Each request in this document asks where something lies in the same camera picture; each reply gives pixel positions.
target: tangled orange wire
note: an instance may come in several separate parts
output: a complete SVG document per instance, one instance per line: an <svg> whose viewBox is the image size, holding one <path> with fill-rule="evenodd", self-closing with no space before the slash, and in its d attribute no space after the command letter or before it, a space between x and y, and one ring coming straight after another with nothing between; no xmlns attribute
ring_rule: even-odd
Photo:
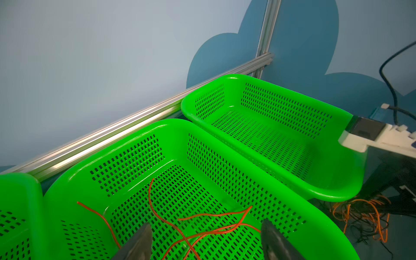
<svg viewBox="0 0 416 260"><path fill-rule="evenodd" d="M386 200L389 204L391 204L391 201L384 197L383 195L378 195L379 198L383 198L384 200ZM365 202L367 204L369 204L372 209L374 210L374 212L359 212L358 210L356 210L354 208L354 204L358 203L358 202ZM385 203L380 201L380 200L376 200L376 199L372 199L372 200L363 200L363 199L352 199L350 201L344 201L344 202L338 202L335 203L335 205L333 205L332 209L330 211L332 211L332 215L334 216L334 218L336 218L339 221L344 221L345 222L345 226L344 226L344 234L347 230L347 226L348 226L348 222L351 218L353 218L354 220L365 220L369 223L372 223L374 225L374 230L376 230L376 233L380 236L379 238L376 238L376 235L373 235L373 238L376 240L381 240L382 242L387 242L387 238L388 238L388 231L387 231L387 227L388 227L388 222L389 222L389 218L390 218L390 214L387 214L387 219L385 220L387 225L385 227L381 226L380 220L381 220L381 216L379 214L379 211L377 210L377 206L378 205L384 205Z"/></svg>
<svg viewBox="0 0 416 260"><path fill-rule="evenodd" d="M222 213L222 214L209 214L209 213L202 213L202 214L197 214L197 215L193 215L193 216L191 216L191 217L187 217L187 218L179 218L178 220L189 220L189 219L191 219L191 218L196 218L196 217L199 217L199 216L215 216L215 217L220 217L220 216L225 216L225 215L233 215L233 214L241 214L241 213L244 213L243 214L243 216L241 217L241 219L240 219L240 221L237 223L237 224L234 224L234 225L228 225L228 226L226 226L226 227L222 227L222 228L217 228L217 229L215 229L215 230L213 230L213 231L208 231L208 232L202 232L202 233L199 233L199 234L195 234L195 235L192 235L192 236L189 236L189 237L185 237L185 235L183 234L183 232L178 228L178 227L176 227L174 224L172 224L172 223L170 223L170 222L168 222L167 220L165 220L165 219L163 219L162 217L160 217L158 214L157 214L157 212L154 210L154 208L153 208L153 205L152 205L152 202L151 202L151 189L152 189L152 184L153 184L153 181L154 181L154 179L152 179L152 181L150 182L150 186L149 186L149 205L150 205L150 208L152 209L152 211L153 211L153 213L156 215L156 217L158 218L158 219L160 219L161 221L163 221L164 223L166 223L166 224L168 224L168 225L170 225L170 226L172 226L173 228L175 228L181 235L182 235L182 237L183 237L183 239L180 239L180 240L178 240L178 241L176 241L175 243L173 243L170 247L169 247L169 249L166 251L166 253L165 253L165 255L162 257L162 260L164 260L165 258L166 258L166 256L169 254L169 252L170 252L170 250L175 246L175 245L177 245L178 243L180 243L180 242L182 242L182 241L186 241L186 243L188 244L188 246L189 246L189 250L188 250L188 252L186 253L186 255L185 255L185 257L184 257L184 259L183 260L185 260L187 257L188 257L188 255L189 255L189 253L192 251L194 254L195 254L195 256L200 260L200 258L199 258L199 255L198 255L198 253L195 251L195 249L194 249L194 246L198 243L198 241L200 241L202 238L204 238L205 236L208 236L208 235L223 235L223 234L227 234L227 233L231 233L231 232L233 232L234 230L236 230L240 225L245 225L245 226L248 226L248 227L251 227L251 228L253 228L254 230L256 230L257 232L260 232L260 230L258 230L257 228L255 228L255 227L253 227L253 226L251 226L251 225L249 225L249 224L243 224L242 222L243 222L243 220L244 220L244 218L246 217L246 215L248 214L248 212L250 211L250 209L253 207L253 206L250 206L250 207L248 207L246 210L243 210L243 211L239 211L239 212L229 212L229 213ZM192 238L197 238L197 237L199 237L192 245L189 243L189 239L192 239Z"/></svg>
<svg viewBox="0 0 416 260"><path fill-rule="evenodd" d="M175 226L174 224L172 224L172 223L170 223L169 221L167 221L166 219L163 219L161 216L159 216L159 214L154 210L154 208L153 208L153 204L152 204L152 201L151 201L151 188L152 188L152 184L153 184L153 181L154 181L154 179L152 179L152 181L150 182L150 186L149 186L149 205L150 205L150 208L151 208L151 210L152 210L152 212L153 212L153 214L159 219L159 220L161 220L161 221L163 221L164 223L166 223L166 224L168 224L169 226L171 226L171 227L173 227L174 229L176 229L180 234L181 234L181 236L183 237L182 239L180 239L180 240L178 240L178 241L176 241L175 243L173 243L170 247L169 247L169 249L166 251L166 253L165 253L165 255L163 256L163 258L162 258L162 260L164 260L165 258L166 258L166 256L169 254L169 252L171 251L171 249L175 246L175 245L177 245L177 244L179 244L180 242L183 242L183 241L185 241L187 244L188 244L188 246L189 246L189 249L188 249L188 251L187 251L187 253L186 253L186 255L185 255L185 257L184 257L184 259L183 260L185 260L187 257L188 257L188 255L189 255L189 253L192 251L194 254L195 254L195 256L196 256L196 258L198 259L198 260L201 260L201 258L199 257L199 255L198 255L198 253L195 251L195 248L194 248L194 246L202 239L202 238L204 238L204 237L206 237L206 236L208 236L208 235L223 235L223 234L228 234L228 233L231 233L231 232L233 232L234 230L236 230L239 226L247 226L247 227L250 227L250 228L252 228L252 229L254 229L254 230L256 230L257 232L259 232L260 233L260 230L259 229L257 229L257 228L255 228L255 227L253 227L252 225L249 225L249 224L244 224L243 223L243 220L244 220L244 218L246 217L246 215L248 214L248 212L250 211L250 209L253 207L253 206L250 206L250 207L248 207L247 209L245 209L245 210L243 210L243 211L238 211L238 212L228 212L228 213L222 213L222 214L209 214L209 213L202 213L202 214L197 214L197 215L193 215L193 216L191 216L191 217L187 217L187 218L178 218L178 220L179 221L182 221L182 220L189 220L189 219L192 219L192 218L196 218L196 217L199 217L199 216L214 216L214 217L221 217L221 216L225 216L225 215L234 215L234 214L242 214L243 213L243 216L241 217L241 219L240 219L240 221L237 223L237 224L232 224L232 225L228 225L228 226L225 226L225 227L222 227L222 228L217 228L217 229L215 229L215 230L213 230L213 231L208 231L208 232L202 232L202 233L199 233L199 234L195 234L195 235L191 235L191 236L188 236L188 237L186 237L185 236L185 234L177 227L177 226ZM112 237L113 237L113 239L114 239L114 242L117 244L117 246L121 249L121 245L119 244L119 242L117 241L117 238L116 238L116 236L115 236L115 234L114 234L114 231L113 231L113 229L111 228L111 226L109 225L109 223L107 222L107 220L105 219L105 217L103 216L103 215L101 215L100 213L98 213L98 212L96 212L95 210L93 210L93 209L91 209L91 208L89 208L89 207L87 207L87 206L85 206L84 204L82 204L81 202L77 202L77 204L79 204L79 205L81 205L82 207L84 207L84 208L86 208L87 210L89 210L89 211L91 211L91 212L93 212L93 213L95 213L95 214L97 214L98 216L100 216L103 220L104 220L104 222L106 223L106 225L107 225L107 227L109 228L109 230L110 230L110 232L111 232L111 235L112 235ZM195 240L195 242L191 245L191 243L189 243L189 239L192 239L192 238L198 238L197 240Z"/></svg>

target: floor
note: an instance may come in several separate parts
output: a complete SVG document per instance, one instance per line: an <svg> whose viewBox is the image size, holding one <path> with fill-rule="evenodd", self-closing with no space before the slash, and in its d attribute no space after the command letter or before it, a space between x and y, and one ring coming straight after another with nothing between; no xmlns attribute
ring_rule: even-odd
<svg viewBox="0 0 416 260"><path fill-rule="evenodd" d="M371 173L381 163L378 156L383 153L383 151L370 148L364 181L369 178ZM398 192L393 188L389 188L383 192L383 195L387 197L396 196L398 195ZM322 208L322 201L311 200L310 202L322 210L325 214L329 215L328 209ZM340 222L338 220L334 220L334 222L341 229L344 228L344 222ZM363 242L357 243L358 232L355 230L352 231L350 228L347 229L346 236L353 244L361 260L416 259L416 250L414 249L414 241L416 241L416 218L391 215L388 230L388 241L384 245L391 253L389 253L380 241L377 240L370 239L368 245L365 245Z"/></svg>

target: basket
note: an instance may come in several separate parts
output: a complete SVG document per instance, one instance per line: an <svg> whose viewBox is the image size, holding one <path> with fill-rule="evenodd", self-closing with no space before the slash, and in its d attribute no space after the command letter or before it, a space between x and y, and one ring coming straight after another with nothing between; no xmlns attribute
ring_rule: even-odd
<svg viewBox="0 0 416 260"><path fill-rule="evenodd" d="M0 175L0 259L47 258L42 190L25 173Z"/></svg>
<svg viewBox="0 0 416 260"><path fill-rule="evenodd" d="M342 109L235 74L190 93L182 112L305 199L344 201L362 186L366 154L338 143L352 118Z"/></svg>
<svg viewBox="0 0 416 260"><path fill-rule="evenodd" d="M322 212L240 154L191 122L166 119L118 141L70 168L45 195L55 259L110 259L118 250L102 214L120 244L148 222L153 260L182 237L151 211L148 189L161 217L186 236L235 224L241 215L202 216L253 206L244 220L256 228L272 221L307 260L358 259L340 229ZM263 259L260 235L242 226L211 235L196 246L201 259ZM182 259L185 243L166 259Z"/></svg>

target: wall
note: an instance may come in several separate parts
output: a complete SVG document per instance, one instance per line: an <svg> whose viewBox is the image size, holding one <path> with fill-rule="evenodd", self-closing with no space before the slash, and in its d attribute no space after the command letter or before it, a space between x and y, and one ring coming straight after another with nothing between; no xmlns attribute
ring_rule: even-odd
<svg viewBox="0 0 416 260"><path fill-rule="evenodd" d="M270 51L275 53L262 79L370 116L382 103L392 104L378 69L389 56L416 40L413 0L282 0ZM385 67L397 91L399 106L416 114L416 47ZM392 113L384 116L392 123ZM399 122L416 131L416 122L399 115ZM366 178L380 164L369 150ZM409 241L416 239L414 218L393 215L386 247L394 259L414 259ZM355 243L362 260L390 260L379 241Z"/></svg>
<svg viewBox="0 0 416 260"><path fill-rule="evenodd" d="M254 58L265 3L253 0L245 14L250 0L0 1L0 166ZM243 18L253 24L242 31ZM241 37L250 42L220 66L194 58L232 49ZM210 51L210 42L220 44Z"/></svg>

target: blue cloud shape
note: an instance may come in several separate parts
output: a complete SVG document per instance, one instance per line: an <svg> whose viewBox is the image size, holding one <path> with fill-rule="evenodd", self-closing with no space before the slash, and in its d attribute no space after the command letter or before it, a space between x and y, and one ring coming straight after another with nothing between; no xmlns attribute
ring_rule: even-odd
<svg viewBox="0 0 416 260"><path fill-rule="evenodd" d="M238 33L223 33L207 40L189 66L186 88L255 58L267 0L252 0Z"/></svg>
<svg viewBox="0 0 416 260"><path fill-rule="evenodd" d="M282 1L270 46L275 58L262 79L368 117L382 103L392 103L391 93L384 82L366 75L325 75L337 44L338 25L335 0ZM406 96L398 93L398 97L402 108L416 110L416 91ZM416 130L412 120L399 119ZM392 123L391 116L385 120Z"/></svg>

